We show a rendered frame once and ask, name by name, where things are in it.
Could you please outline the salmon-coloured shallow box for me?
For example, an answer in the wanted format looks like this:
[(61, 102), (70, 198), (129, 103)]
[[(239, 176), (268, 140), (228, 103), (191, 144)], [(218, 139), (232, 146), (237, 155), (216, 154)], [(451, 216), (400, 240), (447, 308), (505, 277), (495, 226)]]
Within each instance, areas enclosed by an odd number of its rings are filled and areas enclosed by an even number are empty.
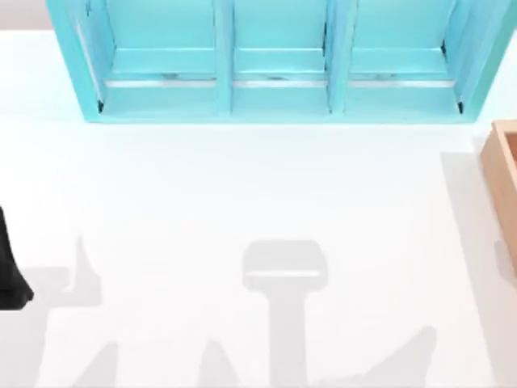
[(485, 176), (498, 223), (517, 277), (517, 120), (495, 120), (481, 148)]

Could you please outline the light blue rack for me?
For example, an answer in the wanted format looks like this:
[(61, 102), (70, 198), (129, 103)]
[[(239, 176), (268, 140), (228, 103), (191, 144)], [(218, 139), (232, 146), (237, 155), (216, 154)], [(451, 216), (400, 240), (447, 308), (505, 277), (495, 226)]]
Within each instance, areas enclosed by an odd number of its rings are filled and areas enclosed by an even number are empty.
[(45, 0), (91, 123), (470, 123), (517, 0)]

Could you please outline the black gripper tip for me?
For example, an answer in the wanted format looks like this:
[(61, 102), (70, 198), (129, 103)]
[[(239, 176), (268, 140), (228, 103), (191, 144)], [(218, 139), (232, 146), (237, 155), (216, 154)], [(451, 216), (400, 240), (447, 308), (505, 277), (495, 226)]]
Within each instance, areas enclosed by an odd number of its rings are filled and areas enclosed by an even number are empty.
[(0, 311), (21, 310), (33, 298), (34, 292), (15, 262), (0, 206)]

